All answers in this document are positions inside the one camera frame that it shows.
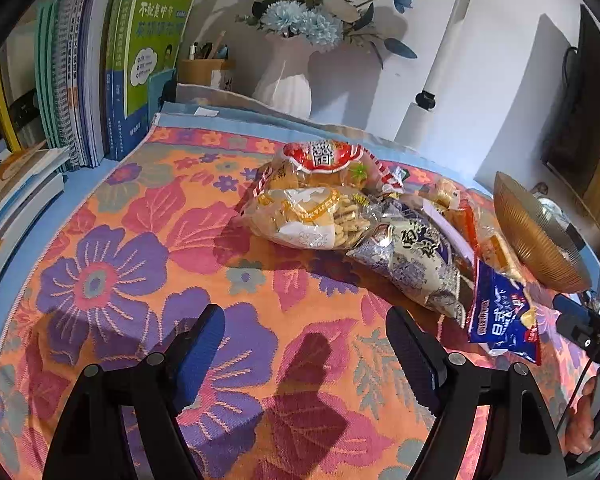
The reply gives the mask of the person right hand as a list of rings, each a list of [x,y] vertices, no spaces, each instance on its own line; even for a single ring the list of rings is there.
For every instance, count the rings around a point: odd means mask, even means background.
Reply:
[[[595,390],[596,378],[592,377],[585,383],[577,407],[569,410],[570,419],[562,437],[562,452],[564,454],[581,455],[582,453],[600,451],[600,438],[597,442],[592,440],[594,430],[592,400]]]

